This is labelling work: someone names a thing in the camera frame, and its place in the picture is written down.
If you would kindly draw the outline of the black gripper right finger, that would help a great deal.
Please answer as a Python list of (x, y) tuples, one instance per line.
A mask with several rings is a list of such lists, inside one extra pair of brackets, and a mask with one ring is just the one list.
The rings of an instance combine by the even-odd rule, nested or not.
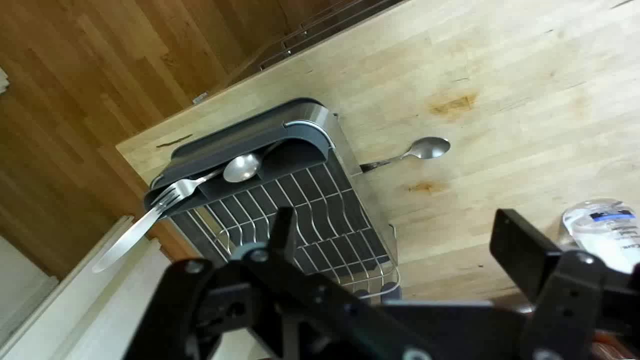
[(585, 360), (602, 303), (604, 263), (559, 250), (515, 210), (493, 215), (490, 254), (533, 303), (519, 331), (524, 360)]

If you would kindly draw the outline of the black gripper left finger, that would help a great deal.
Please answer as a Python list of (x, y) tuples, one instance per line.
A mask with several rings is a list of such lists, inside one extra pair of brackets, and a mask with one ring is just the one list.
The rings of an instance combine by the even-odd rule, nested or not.
[(242, 263), (273, 297), (306, 308), (311, 314), (351, 314), (353, 295), (323, 278), (303, 273), (291, 263), (294, 210), (279, 207), (270, 227), (270, 237), (242, 254)]

